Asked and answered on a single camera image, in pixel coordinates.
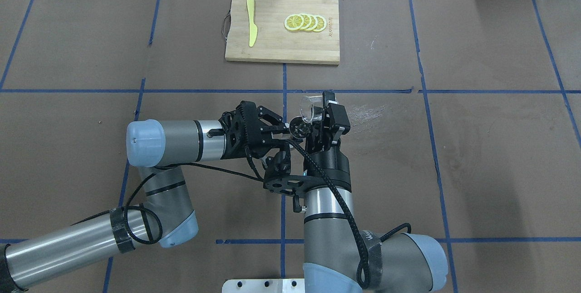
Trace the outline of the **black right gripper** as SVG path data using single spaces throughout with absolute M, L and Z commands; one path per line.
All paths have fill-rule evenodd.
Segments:
M 337 105 L 335 93 L 332 91 L 322 92 L 322 121 L 334 119 L 334 109 Z M 323 122 L 315 122 L 311 125 L 310 132 L 305 139 L 305 150 L 308 154 L 328 151 L 331 148 L 340 148 L 342 136 L 342 126 L 332 124 L 325 126 Z

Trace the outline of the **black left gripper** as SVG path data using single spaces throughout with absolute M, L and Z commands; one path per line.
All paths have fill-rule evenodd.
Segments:
M 222 159 L 238 159 L 250 155 L 263 157 L 273 146 L 268 144 L 271 137 L 290 137 L 289 124 L 283 118 L 264 106 L 254 102 L 241 101 L 234 111 L 224 112 L 219 122 L 225 133 L 225 150 Z M 286 176 L 292 171 L 289 146 L 279 148 L 274 156 L 263 157 L 265 176 Z

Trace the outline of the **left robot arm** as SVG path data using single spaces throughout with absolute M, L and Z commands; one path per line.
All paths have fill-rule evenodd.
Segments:
M 87 225 L 125 202 L 140 182 L 125 160 L 125 128 L 136 96 L 12 95 L 1 99 L 1 244 L 17 248 L 42 235 Z M 217 293 L 226 280 L 281 277 L 272 239 L 280 199 L 254 180 L 185 166 L 199 233 L 172 248 L 135 250 L 54 277 L 28 293 Z

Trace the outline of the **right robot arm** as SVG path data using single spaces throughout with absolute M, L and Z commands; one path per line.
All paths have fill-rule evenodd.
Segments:
M 334 93 L 305 95 L 291 138 L 268 165 L 264 187 L 290 196 L 304 214 L 306 293 L 433 293 L 448 280 L 448 258 L 433 237 L 403 223 L 380 235 L 357 226 L 350 161 L 340 150 L 350 131 Z

